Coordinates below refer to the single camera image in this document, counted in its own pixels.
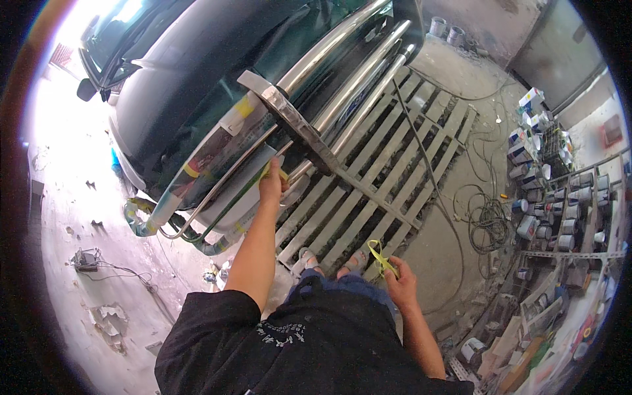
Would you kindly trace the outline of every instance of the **dusty floor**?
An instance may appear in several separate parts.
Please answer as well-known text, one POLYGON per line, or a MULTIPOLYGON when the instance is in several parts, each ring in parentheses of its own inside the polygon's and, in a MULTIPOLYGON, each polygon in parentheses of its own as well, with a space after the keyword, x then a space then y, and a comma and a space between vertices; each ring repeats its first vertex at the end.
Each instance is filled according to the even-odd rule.
MULTIPOLYGON (((480 97, 495 91, 506 79, 496 65, 486 59, 466 59, 444 42, 429 39, 413 66, 431 75, 455 94, 480 97)), ((134 237, 123 219, 121 209, 129 192, 110 170, 109 136, 104 132, 107 105, 95 98, 82 102, 75 95, 78 81, 66 73, 51 70, 49 79, 41 79, 35 103, 33 128, 34 178, 44 182, 42 199, 42 261, 46 284, 54 314, 59 322, 66 356, 73 360, 103 393, 153 394, 155 348, 170 330, 169 315, 177 317, 185 296, 191 291, 210 291, 202 272, 210 265, 209 258, 184 241, 163 237, 134 237), (86 181, 94 182, 89 188, 86 181), (94 228, 90 222, 102 221, 94 228), (91 281, 68 265, 79 249, 98 247, 105 261, 148 272, 150 282, 158 286, 168 314, 135 277, 113 277, 91 281), (92 312, 113 306, 118 313, 117 332, 107 335, 102 325, 95 326, 92 312)), ((510 85, 488 100, 474 102, 480 122, 470 134, 470 144, 478 138, 498 139, 484 143, 485 153, 493 156, 499 175, 500 192, 505 190, 506 136, 515 128, 514 103, 522 96, 520 85, 510 85), (507 114, 498 104, 504 100, 507 114), (501 118, 499 127, 496 117, 501 118)), ((479 151, 482 142, 474 143, 479 151)), ((487 167, 476 155, 472 163, 479 175, 489 177, 487 167)), ((478 181, 467 157, 462 155, 443 181, 444 202, 452 215, 452 195, 464 183, 476 182, 491 192, 489 183, 478 181)), ((471 191, 459 195, 465 202, 471 191)), ((468 300, 482 289, 483 280, 477 268, 478 256, 468 242, 466 224, 456 225, 465 250, 465 279, 456 299, 440 313, 428 316, 433 328, 463 315, 468 300)), ((236 253, 229 249, 216 262, 222 263, 236 253)), ((418 297, 424 309, 434 308, 448 299, 456 289, 460 275, 460 258, 452 232, 436 209, 425 215, 423 229, 410 243, 403 257, 418 276, 418 297)), ((92 274, 100 278, 120 274, 101 268, 92 274)), ((270 307, 278 305, 288 292, 292 278, 278 268, 270 295, 270 307)))
MULTIPOLYGON (((431 36, 428 36, 422 53, 411 66, 430 75, 452 93, 467 98, 488 96, 508 78, 508 75, 494 63, 486 59, 464 57, 444 41, 431 36)), ((509 77, 506 84, 513 82, 514 80, 509 77)), ((454 194, 462 185, 474 183, 480 185, 485 193, 492 193, 491 182, 480 181, 475 175, 476 171, 483 179, 489 179, 490 176, 485 162, 474 153, 474 147, 481 154, 484 148, 485 157, 492 159, 499 180, 498 194, 507 193, 507 137, 517 127, 514 107, 525 93, 526 89, 522 85, 512 84, 505 86, 499 94, 489 99, 472 102, 480 113, 480 118, 479 122, 475 123, 468 141, 471 165, 467 156, 461 155, 442 179, 442 198, 450 216, 454 214, 454 194), (502 121, 499 124, 496 123, 497 116, 502 121), (479 139, 494 142, 477 141, 479 139)), ((469 197, 475 192, 476 189, 472 187, 459 192, 456 210, 461 217, 469 197)), ((403 258, 417 275, 417 297, 422 310, 433 310, 441 306, 456 291, 461 275, 461 257, 454 233, 439 210, 434 206, 426 210, 423 228, 416 239, 408 245, 403 258)), ((467 223, 456 222, 455 227, 465 255, 465 278, 454 300, 442 311, 427 316, 432 330, 462 319, 465 312, 473 307, 471 300, 477 293, 483 292, 485 285, 485 280, 478 271, 479 256, 472 249, 468 239, 467 223)), ((481 256, 480 261, 483 272, 487 274, 487 256, 481 256)))

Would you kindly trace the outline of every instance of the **box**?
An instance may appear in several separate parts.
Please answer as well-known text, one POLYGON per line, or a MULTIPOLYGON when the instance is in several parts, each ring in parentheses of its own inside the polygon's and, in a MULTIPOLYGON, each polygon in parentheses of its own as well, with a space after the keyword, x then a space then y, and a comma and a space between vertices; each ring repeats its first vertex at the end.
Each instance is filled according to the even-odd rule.
POLYGON ((543 337, 536 337, 531 341, 531 344, 529 344, 529 347, 527 347, 525 352, 522 354, 518 364, 509 371, 507 377, 505 377, 505 379, 501 382, 499 387, 500 392, 513 392, 525 382, 526 378, 529 377, 527 366, 540 348, 542 341, 544 341, 543 337))

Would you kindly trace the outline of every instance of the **black cable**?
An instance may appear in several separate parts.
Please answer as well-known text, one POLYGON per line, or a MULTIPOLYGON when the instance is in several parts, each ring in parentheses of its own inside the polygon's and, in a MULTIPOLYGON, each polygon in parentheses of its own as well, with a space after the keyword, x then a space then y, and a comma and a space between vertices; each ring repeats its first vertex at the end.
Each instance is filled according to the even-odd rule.
POLYGON ((415 124, 413 123, 413 120, 410 119, 410 114, 408 114, 408 109, 406 108, 406 103, 404 102, 404 100, 401 97, 401 92, 399 91, 399 86, 397 85, 397 82, 395 80, 393 80, 393 85, 395 85, 395 92, 397 93, 398 101, 401 104, 401 107, 402 107, 402 110, 404 111, 404 114, 406 115, 406 119, 408 120, 408 124, 410 125, 410 128, 411 128, 411 130, 413 132, 413 136, 415 137, 415 140, 417 140, 417 144, 419 144, 419 151, 421 151, 421 153, 422 153, 423 161, 424 161, 424 163, 426 165, 426 171, 428 172, 428 177, 430 178, 430 181, 432 182, 432 186, 434 187, 435 191, 437 191, 437 196, 439 198, 439 202, 441 203, 441 206, 437 205, 437 208, 439 209, 439 212, 441 212, 441 214, 443 214, 443 216, 446 219, 448 225, 450 225, 450 228, 452 229, 452 232, 454 232, 454 235, 456 237, 456 242, 459 245, 459 251, 461 252, 461 278, 459 280, 458 287, 456 287, 456 291, 454 291, 452 296, 450 296, 439 307, 425 311, 423 314, 426 315, 426 314, 431 314, 431 313, 438 312, 439 310, 442 310, 448 303, 453 301, 454 298, 456 297, 456 295, 458 295, 459 291, 461 291, 461 287, 463 286, 463 279, 465 277, 465 255, 463 254, 463 246, 461 246, 461 238, 459 237, 459 234, 457 233, 456 228, 454 228, 454 224, 452 223, 452 220, 450 219, 450 216, 447 214, 446 205, 443 204, 443 200, 441 199, 441 193, 439 191, 439 187, 437 186, 437 182, 434 179, 434 175, 432 174, 432 166, 430 165, 430 161, 428 160, 428 155, 426 154, 426 150, 423 147, 421 139, 417 135, 417 129, 415 128, 415 124))

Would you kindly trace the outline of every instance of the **yellow object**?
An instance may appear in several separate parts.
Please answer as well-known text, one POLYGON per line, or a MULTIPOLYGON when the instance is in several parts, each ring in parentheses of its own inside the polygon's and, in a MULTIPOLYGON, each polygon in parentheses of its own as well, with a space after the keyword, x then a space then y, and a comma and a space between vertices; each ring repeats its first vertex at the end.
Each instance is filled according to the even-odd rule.
POLYGON ((399 279, 399 271, 397 270, 397 268, 393 267, 389 263, 388 259, 382 256, 382 242, 379 240, 369 240, 367 242, 367 246, 368 246, 368 249, 373 254, 373 256, 375 257, 376 261, 380 262, 380 276, 384 277, 384 271, 386 269, 390 269, 395 274, 395 278, 399 279), (380 245, 379 253, 373 249, 373 247, 371 246, 371 243, 375 243, 375 245, 380 245))

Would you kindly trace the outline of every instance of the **wall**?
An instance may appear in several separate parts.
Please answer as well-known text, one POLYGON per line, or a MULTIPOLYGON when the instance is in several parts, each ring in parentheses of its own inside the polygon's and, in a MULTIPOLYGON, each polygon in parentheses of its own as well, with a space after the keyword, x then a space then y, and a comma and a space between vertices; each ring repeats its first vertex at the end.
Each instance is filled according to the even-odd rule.
POLYGON ((527 40, 546 0, 423 0, 424 14, 440 16, 478 40, 504 68, 527 40))

